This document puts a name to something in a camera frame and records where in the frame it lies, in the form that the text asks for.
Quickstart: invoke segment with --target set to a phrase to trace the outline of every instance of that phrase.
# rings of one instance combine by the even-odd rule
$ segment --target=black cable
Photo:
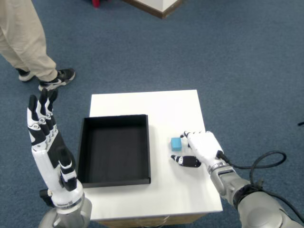
[[[270,156],[272,154],[281,154],[283,156],[283,158],[282,158],[282,160],[280,160],[280,161],[278,161],[276,163],[273,163],[273,164],[258,166],[258,163],[260,161],[262,161],[265,157]],[[252,166],[238,166],[238,165],[235,165],[235,164],[233,164],[233,163],[230,162],[230,160],[224,155],[224,153],[222,151],[218,151],[217,158],[223,159],[226,163],[228,163],[232,167],[235,167],[235,168],[238,168],[238,169],[242,169],[242,170],[248,170],[248,169],[250,169],[250,174],[249,174],[250,185],[252,187],[256,188],[258,191],[263,191],[266,194],[268,194],[270,196],[273,196],[273,197],[276,197],[276,198],[280,199],[281,201],[283,201],[287,206],[289,206],[291,208],[291,210],[293,210],[293,212],[296,214],[296,216],[304,223],[304,217],[300,214],[300,212],[288,200],[286,200],[285,198],[283,198],[282,196],[280,196],[280,195],[278,195],[276,193],[273,193],[273,192],[270,192],[270,191],[266,191],[266,190],[263,189],[263,187],[262,187],[263,179],[259,180],[258,183],[254,183],[254,181],[253,181],[253,172],[254,172],[255,169],[271,168],[271,167],[278,166],[278,165],[282,164],[283,162],[285,162],[287,156],[286,156],[286,154],[284,152],[281,152],[281,151],[269,151],[267,153],[264,153],[262,156],[258,157],[255,160],[255,162],[253,163]]]

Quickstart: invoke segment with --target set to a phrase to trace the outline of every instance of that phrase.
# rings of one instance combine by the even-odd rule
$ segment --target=wooden baseboard
[[[157,9],[154,9],[146,4],[143,4],[137,0],[123,0],[127,3],[129,3],[130,5],[133,5],[145,12],[148,12],[158,18],[164,19],[166,18],[168,15],[170,15],[177,7],[179,7],[182,4],[182,0],[177,0],[175,3],[173,3],[170,7],[168,7],[164,12],[161,12]]]
[[[165,219],[166,217],[119,219],[119,220],[108,220],[108,221],[98,221],[98,222],[108,228],[136,228],[143,226],[155,227],[155,226],[159,226],[160,224],[163,224],[164,221],[165,221],[165,225],[192,223],[205,215],[206,214],[170,216],[167,219]]]

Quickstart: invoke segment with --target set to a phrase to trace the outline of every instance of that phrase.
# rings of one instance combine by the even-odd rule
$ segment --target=white shoe sole
[[[19,80],[21,82],[27,82],[29,80],[31,80],[35,75],[33,75],[31,72],[27,75],[27,76],[21,76],[19,75]]]
[[[51,85],[46,86],[46,87],[42,87],[41,85],[39,85],[39,86],[38,86],[38,89],[39,89],[40,91],[42,91],[43,89],[53,90],[53,89],[56,89],[56,88],[59,87],[59,86],[65,86],[65,85],[69,84],[69,83],[74,79],[75,75],[76,75],[76,73],[74,73],[73,76],[72,76],[69,80],[64,81],[64,82],[62,82],[62,83],[60,83],[60,84],[51,84]]]

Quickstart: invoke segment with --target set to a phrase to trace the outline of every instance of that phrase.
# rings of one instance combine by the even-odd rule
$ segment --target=blue carpet
[[[98,9],[89,0],[34,4],[48,54],[58,69],[77,71],[54,109],[75,156],[91,94],[197,89],[206,129],[234,163],[249,165],[269,150],[288,154],[256,178],[304,213],[304,128],[297,126],[304,121],[303,0],[185,0],[165,20],[119,0]],[[35,228],[48,210],[38,197],[45,184],[26,125],[38,82],[20,82],[2,57],[0,69],[0,227]],[[169,227],[240,227],[237,212],[222,202],[222,213]]]

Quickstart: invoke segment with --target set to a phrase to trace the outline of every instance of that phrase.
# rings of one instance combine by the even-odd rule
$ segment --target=red object
[[[92,4],[93,4],[93,6],[94,7],[99,7],[99,5],[100,5],[100,2],[99,2],[99,0],[92,0]]]

